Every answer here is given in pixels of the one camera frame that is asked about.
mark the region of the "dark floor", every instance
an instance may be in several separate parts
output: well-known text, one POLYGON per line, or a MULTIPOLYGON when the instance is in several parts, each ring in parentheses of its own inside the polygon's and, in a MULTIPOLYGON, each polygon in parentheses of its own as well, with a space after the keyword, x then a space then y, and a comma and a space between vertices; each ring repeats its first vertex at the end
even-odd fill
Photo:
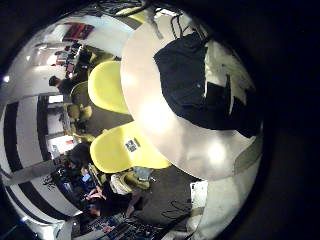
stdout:
MULTIPOLYGON (((150 224, 165 226, 174 218, 187 213, 177 210, 174 206, 186 210, 191 208, 190 183, 196 179, 175 166, 154 170, 151 176, 155 181, 151 182, 151 189, 145 193, 146 204, 142 211, 135 212, 134 216, 150 224)), ((185 221, 176 227, 176 229, 184 228, 185 221)))
MULTIPOLYGON (((87 122, 87 132, 93 136, 101 134, 103 129, 110 129, 133 121, 130 115, 119 114, 96 107, 89 99, 88 94, 81 94, 75 99, 75 103, 90 105, 93 108, 93 114, 87 122)), ((178 208, 190 208, 190 182, 195 178, 179 170, 175 166, 165 169, 154 170, 151 176, 155 181, 151 182, 148 191, 143 192, 143 209, 136 211, 134 216, 141 220, 154 224, 156 226, 165 226, 174 218, 186 214, 186 212, 177 210, 178 208)), ((176 229, 184 229, 185 221, 176 226, 176 229)))
POLYGON ((92 107, 93 113, 86 123, 86 131, 95 137, 99 136, 104 129, 111 129, 133 121, 130 115, 111 112, 95 106, 91 102, 88 93, 76 96, 74 103, 92 107))

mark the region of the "person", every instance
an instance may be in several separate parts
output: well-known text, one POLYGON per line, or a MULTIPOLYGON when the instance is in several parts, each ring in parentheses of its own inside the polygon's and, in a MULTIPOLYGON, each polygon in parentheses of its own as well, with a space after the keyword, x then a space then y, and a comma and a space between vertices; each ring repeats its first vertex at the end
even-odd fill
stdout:
POLYGON ((83 166, 88 166, 93 163, 90 155, 90 143, 78 143, 69 153, 70 161, 80 169, 83 166))
POLYGON ((51 76, 49 79, 49 86, 58 88, 59 92, 62 94, 70 94, 74 86, 87 80, 87 71, 79 71, 74 74, 72 78, 60 79, 56 76, 51 76))
POLYGON ((95 200, 94 204, 89 204, 88 211, 97 217, 109 217, 121 212, 125 212, 125 216, 130 217, 135 210, 141 210, 142 204, 140 191, 120 195, 112 191, 108 182, 104 184, 103 188, 97 186, 96 189, 93 189, 86 196, 86 199, 88 201, 95 200))

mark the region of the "round table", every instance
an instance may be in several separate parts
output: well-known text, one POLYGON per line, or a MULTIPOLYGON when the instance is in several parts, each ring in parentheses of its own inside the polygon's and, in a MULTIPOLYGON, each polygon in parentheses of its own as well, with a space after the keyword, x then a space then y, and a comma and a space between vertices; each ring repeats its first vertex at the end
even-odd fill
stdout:
POLYGON ((162 96, 155 53, 174 40, 170 17, 156 20, 163 39, 145 23, 128 39, 122 53, 121 84, 129 111, 141 131, 175 166, 205 180, 234 175, 236 158, 255 139, 237 131, 198 127, 178 117, 162 96))

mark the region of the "yellow chair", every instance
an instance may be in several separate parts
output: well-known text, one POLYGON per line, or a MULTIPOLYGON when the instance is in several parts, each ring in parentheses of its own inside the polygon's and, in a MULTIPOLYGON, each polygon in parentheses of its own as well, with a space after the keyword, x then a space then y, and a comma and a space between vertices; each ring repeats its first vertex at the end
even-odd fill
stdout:
POLYGON ((104 131, 90 146, 96 167, 105 173, 116 173, 134 166, 166 168, 171 165, 140 133, 135 122, 104 131))
POLYGON ((108 61, 96 66, 89 76, 88 93, 96 106, 129 114, 121 89, 120 62, 108 61))
POLYGON ((139 181, 139 179, 134 175, 134 171, 125 172, 120 177, 120 182, 127 188, 132 191, 131 187, 128 185, 128 183, 134 184, 135 186, 141 188, 141 189, 148 189, 150 188, 149 182, 142 182, 139 181))
MULTIPOLYGON (((123 9, 123 10, 117 12, 117 14, 126 14, 126 13, 129 13, 129 12, 135 10, 135 9, 137 9, 137 8, 126 8, 126 9, 123 9)), ((143 24, 146 19, 146 13, 144 11, 141 11, 136 14, 130 15, 129 18, 132 18, 132 19, 136 20, 137 22, 143 24)))
POLYGON ((92 107, 80 104, 80 122, 88 121, 92 116, 92 107))
POLYGON ((69 117, 75 119, 78 122, 85 122, 89 120, 92 116, 92 107, 86 106, 83 107, 82 104, 69 104, 67 106, 67 112, 69 117))
POLYGON ((78 94, 87 93, 87 92, 88 92, 88 81, 85 81, 75 85, 70 92, 70 96, 72 99, 74 96, 78 94))

